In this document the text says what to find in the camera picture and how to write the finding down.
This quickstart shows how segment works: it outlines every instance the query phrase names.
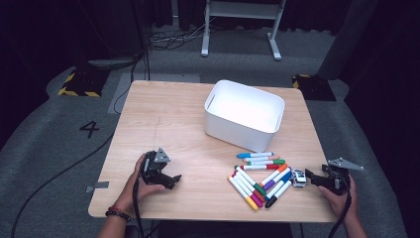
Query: blue marker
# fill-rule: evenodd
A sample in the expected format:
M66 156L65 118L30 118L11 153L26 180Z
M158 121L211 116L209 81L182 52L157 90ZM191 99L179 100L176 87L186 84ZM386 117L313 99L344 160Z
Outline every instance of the blue marker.
M272 199L272 197L283 187L285 183L290 179L291 172L288 172L286 175L284 175L280 182L264 197L266 201L269 201Z
M243 159L243 158L251 158L251 157L268 157L268 156L273 156L274 153L273 152L263 152L263 153L241 153L238 154L238 158L239 159Z

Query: metal stand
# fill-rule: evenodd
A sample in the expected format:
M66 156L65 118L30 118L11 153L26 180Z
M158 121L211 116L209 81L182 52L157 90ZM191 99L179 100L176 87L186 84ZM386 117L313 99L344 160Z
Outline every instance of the metal stand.
M207 0L205 29L203 37L203 45L201 55L208 57L210 42L210 16L217 17L236 17L236 18L254 18L274 20L272 32L267 33L269 45L275 60L281 60L281 54L275 42L278 25L283 13L286 0L282 0L280 4L257 4L257 3L240 3L240 2L218 2Z

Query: hand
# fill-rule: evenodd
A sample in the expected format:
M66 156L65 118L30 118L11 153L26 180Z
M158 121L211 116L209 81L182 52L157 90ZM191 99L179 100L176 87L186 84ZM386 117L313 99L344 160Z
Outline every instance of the hand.
M123 191L121 192L120 196L118 197L117 201L115 201L115 206L126 211L127 213L133 214L134 213L134 206L133 206L133 186L136 181L137 174L139 173L140 166L145 159L146 155L142 154L140 158L136 162L135 169L133 173L130 175L129 179L124 186ZM147 185L143 178L139 178L139 193L137 196L138 201L142 200L144 197L159 192L161 190L165 190L165 187L161 184L154 184L154 185Z
M325 196L325 198L330 202L331 208L333 209L334 214L337 217L342 215L344 210L347 193L342 195L336 195L329 189L324 186L318 186L318 190ZM350 195L352 196L352 204L350 205L349 211L347 212L346 220L359 217L358 216L358 194L356 192L356 183L353 180L352 176L350 176Z

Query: white storage box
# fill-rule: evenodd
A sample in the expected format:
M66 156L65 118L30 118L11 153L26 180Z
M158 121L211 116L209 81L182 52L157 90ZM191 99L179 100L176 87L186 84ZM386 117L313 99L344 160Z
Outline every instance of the white storage box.
M208 135L253 152L264 152L280 127L284 100L254 87L220 80L204 108Z

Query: gray carpet floor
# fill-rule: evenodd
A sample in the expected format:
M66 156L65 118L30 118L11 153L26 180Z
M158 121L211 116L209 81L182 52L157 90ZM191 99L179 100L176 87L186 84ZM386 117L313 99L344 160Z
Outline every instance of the gray carpet floor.
M191 78L203 83L230 79L247 85L292 87L294 74L317 72L334 41L326 32L279 32L276 41L283 59L275 61L267 31L214 33L208 58L200 56L200 38L176 50L151 51L152 79L164 80L163 74L194 75ZM139 63L135 79L144 79L144 69ZM19 210L37 188L92 153L116 128L119 114L109 108L121 93L118 87L130 68L112 71L100 98L58 96L71 70L52 78L47 87L50 99L22 122L0 152L0 237L10 236ZM370 237L406 237L395 195L343 101L347 85L339 79L330 85L337 101L306 101L326 158L343 157L365 167L364 172L352 175L359 190L360 217ZM89 139L88 132L79 128L91 121L97 122L99 131ZM32 197L16 226L16 237L95 237L104 220L87 213L91 193L85 188L97 182L108 148L109 143ZM309 238L327 237L332 227L332 223L304 223L303 232ZM291 228L294 237L301 237L299 224ZM345 237L343 227L336 237Z

